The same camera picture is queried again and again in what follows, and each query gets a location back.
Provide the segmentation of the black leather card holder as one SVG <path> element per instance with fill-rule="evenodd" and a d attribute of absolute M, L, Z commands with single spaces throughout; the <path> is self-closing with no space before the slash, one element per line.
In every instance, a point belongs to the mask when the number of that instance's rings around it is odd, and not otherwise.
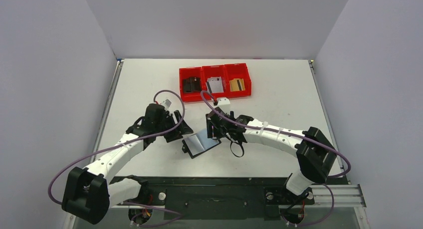
<path fill-rule="evenodd" d="M 221 140 L 209 138 L 207 129 L 202 129 L 182 140 L 182 144 L 182 151 L 193 159 L 221 144 Z"/>

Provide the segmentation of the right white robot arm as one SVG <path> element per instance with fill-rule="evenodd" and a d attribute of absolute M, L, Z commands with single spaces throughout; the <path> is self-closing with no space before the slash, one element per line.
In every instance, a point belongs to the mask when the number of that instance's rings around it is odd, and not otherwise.
<path fill-rule="evenodd" d="M 281 189 L 282 198 L 293 203 L 312 184 L 326 183 L 337 159 L 335 150 L 323 132 L 291 130 L 261 122 L 251 116 L 226 114 L 217 107 L 206 115 L 209 138 L 227 138 L 238 145 L 256 143 L 288 153 L 298 161 L 299 169 L 292 173 Z"/>

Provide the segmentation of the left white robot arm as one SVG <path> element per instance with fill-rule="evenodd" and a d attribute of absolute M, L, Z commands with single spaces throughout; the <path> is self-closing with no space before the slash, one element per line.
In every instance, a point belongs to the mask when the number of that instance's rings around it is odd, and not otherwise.
<path fill-rule="evenodd" d="M 164 105 L 149 104 L 144 116 L 125 131 L 112 150 L 84 168 L 75 167 L 69 172 L 61 208 L 95 225 L 115 205 L 130 200 L 145 203 L 149 197 L 146 180 L 134 175 L 115 182 L 113 178 L 156 137 L 163 136 L 169 143 L 192 133 L 181 112 L 170 113 Z"/>

